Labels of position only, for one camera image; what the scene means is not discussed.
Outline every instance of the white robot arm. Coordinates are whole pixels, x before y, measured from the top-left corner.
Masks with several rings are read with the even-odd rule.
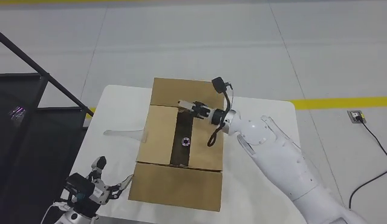
[[[217,92],[224,93],[226,86],[219,78],[213,84]],[[242,120],[240,114],[230,109],[211,109],[201,102],[179,101],[179,106],[192,111],[195,117],[219,125],[209,140],[222,130],[229,136],[237,134],[238,142],[264,175],[277,186],[296,206],[308,224],[366,224],[354,211],[339,204],[312,175],[301,149],[275,124],[262,116],[258,120]]]

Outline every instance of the electrical cord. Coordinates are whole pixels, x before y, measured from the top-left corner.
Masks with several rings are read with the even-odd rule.
[[[233,102],[234,101],[234,89],[232,88],[232,85],[230,83],[227,83],[226,87],[227,86],[230,86],[230,88],[232,89],[232,102]],[[215,144],[216,135],[218,135],[218,132],[220,132],[223,129],[223,127],[226,125],[226,123],[224,123],[224,118],[226,118],[227,113],[231,110],[232,102],[230,102],[229,96],[228,96],[226,91],[224,91],[223,94],[224,94],[224,97],[226,98],[226,102],[227,102],[226,110],[223,113],[223,117],[221,119],[221,123],[220,123],[219,127],[212,133],[212,135],[210,136],[210,139],[208,140],[208,143],[207,143],[208,147],[212,147]]]
[[[48,211],[49,211],[49,210],[51,209],[51,207],[53,207],[53,206],[54,206],[54,204],[50,205],[50,206],[47,208],[46,213],[44,214],[43,219],[42,219],[42,221],[41,221],[41,224],[43,224],[44,219],[46,218]]]
[[[364,126],[364,127],[367,129],[367,131],[375,138],[375,140],[376,140],[377,143],[379,144],[379,147],[383,150],[384,154],[387,156],[387,152],[386,152],[386,150],[383,148],[382,144],[380,144],[378,138],[377,138],[377,137],[374,135],[374,133],[372,133],[372,131],[369,130],[368,127],[364,124],[363,117],[362,117],[362,116],[356,116],[356,117],[355,117],[355,120],[358,120],[359,122],[361,122],[361,123],[363,124],[363,126]],[[371,183],[372,181],[377,180],[378,178],[384,176],[385,174],[387,174],[387,171],[385,171],[384,173],[379,174],[379,175],[376,176],[375,178],[373,178],[373,179],[371,179],[371,180],[365,182],[364,184],[360,185],[359,187],[357,187],[357,188],[352,192],[352,194],[351,194],[350,202],[349,202],[349,205],[348,205],[349,209],[351,209],[351,207],[352,207],[352,198],[353,198],[353,195],[355,195],[355,193],[356,193],[359,189],[361,189],[361,188],[364,187],[365,185]]]

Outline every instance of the robotic finger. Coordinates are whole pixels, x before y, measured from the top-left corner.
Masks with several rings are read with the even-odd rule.
[[[116,184],[114,186],[108,187],[108,191],[110,191],[110,194],[108,196],[108,200],[115,200],[118,199],[129,184],[132,182],[133,174],[128,176],[124,181],[122,181],[119,184]]]

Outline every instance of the white floor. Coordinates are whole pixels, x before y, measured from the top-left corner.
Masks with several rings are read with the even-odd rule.
[[[231,81],[262,99],[386,96],[387,0],[191,0],[0,7],[0,31],[90,107],[108,84],[154,77]],[[0,73],[33,71],[0,46]],[[50,87],[42,107],[72,102]],[[387,147],[387,109],[363,110]],[[301,146],[348,205],[387,158],[346,109],[298,111]],[[353,209],[385,223],[387,177]]]

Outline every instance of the floor tile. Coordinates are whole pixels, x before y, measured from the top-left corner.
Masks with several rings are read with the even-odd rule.
[[[95,49],[106,5],[10,5],[0,10],[1,32],[22,50],[66,53]]]
[[[306,98],[386,96],[387,43],[287,45]]]
[[[269,0],[286,43],[387,40],[387,0]]]
[[[251,43],[282,43],[267,0],[142,1],[109,7],[97,51]]]
[[[82,100],[96,105],[109,84],[152,88],[155,77],[210,81],[222,76],[235,96],[299,99],[301,89],[283,46],[95,53]]]
[[[387,109],[360,110],[366,117],[369,129],[387,148],[387,137],[384,134]],[[351,123],[346,110],[314,110],[311,113],[339,191],[348,206],[352,191],[387,171],[387,157],[363,125]],[[387,176],[382,177],[359,190],[353,198],[353,209],[368,223],[385,223],[386,183]]]

